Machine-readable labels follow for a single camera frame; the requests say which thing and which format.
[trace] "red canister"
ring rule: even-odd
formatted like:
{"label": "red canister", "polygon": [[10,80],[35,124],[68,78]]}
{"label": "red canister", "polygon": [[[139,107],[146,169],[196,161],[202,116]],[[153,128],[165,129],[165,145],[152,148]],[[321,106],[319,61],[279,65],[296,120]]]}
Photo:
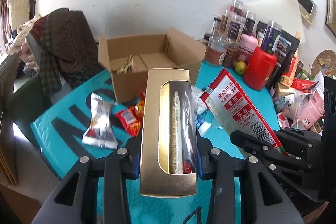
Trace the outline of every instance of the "red canister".
{"label": "red canister", "polygon": [[262,90],[276,63],[277,57],[275,55],[268,54],[256,47],[243,76],[245,84],[254,90]]}

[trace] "gold box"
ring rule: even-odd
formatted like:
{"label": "gold box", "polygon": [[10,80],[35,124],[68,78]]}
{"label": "gold box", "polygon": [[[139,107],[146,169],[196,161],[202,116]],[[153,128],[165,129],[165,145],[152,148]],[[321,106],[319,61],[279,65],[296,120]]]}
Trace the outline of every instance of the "gold box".
{"label": "gold box", "polygon": [[140,162],[140,194],[145,196],[177,198],[197,194],[197,173],[169,173],[170,81],[190,82],[189,71],[148,71]]}

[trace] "barcode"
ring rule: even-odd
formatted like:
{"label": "barcode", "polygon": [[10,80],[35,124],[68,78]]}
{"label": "barcode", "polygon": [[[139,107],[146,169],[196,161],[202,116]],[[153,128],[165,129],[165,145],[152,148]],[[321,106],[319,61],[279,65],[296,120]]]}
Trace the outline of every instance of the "barcode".
{"label": "barcode", "polygon": [[258,121],[251,125],[251,129],[253,130],[253,133],[257,136],[258,139],[273,143],[272,137],[267,131],[266,127],[261,121]]}
{"label": "barcode", "polygon": [[125,119],[127,125],[135,122],[135,117],[133,116],[132,112],[129,109],[125,110],[121,116]]}

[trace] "framed picture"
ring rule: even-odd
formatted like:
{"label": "framed picture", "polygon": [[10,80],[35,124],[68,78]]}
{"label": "framed picture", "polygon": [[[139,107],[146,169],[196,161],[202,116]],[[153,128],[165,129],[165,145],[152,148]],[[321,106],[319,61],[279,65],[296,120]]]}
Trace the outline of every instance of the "framed picture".
{"label": "framed picture", "polygon": [[336,36],[336,0],[328,0],[327,19],[325,24]]}

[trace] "curtain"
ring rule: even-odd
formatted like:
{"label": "curtain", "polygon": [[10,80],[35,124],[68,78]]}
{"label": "curtain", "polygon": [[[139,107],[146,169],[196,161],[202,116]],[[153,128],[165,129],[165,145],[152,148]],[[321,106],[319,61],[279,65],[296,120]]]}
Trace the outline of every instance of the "curtain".
{"label": "curtain", "polygon": [[9,24],[9,9],[6,4],[6,0],[0,0],[0,42],[3,43],[0,46],[0,54],[3,55],[3,49],[6,49],[5,44],[11,39],[12,29]]}

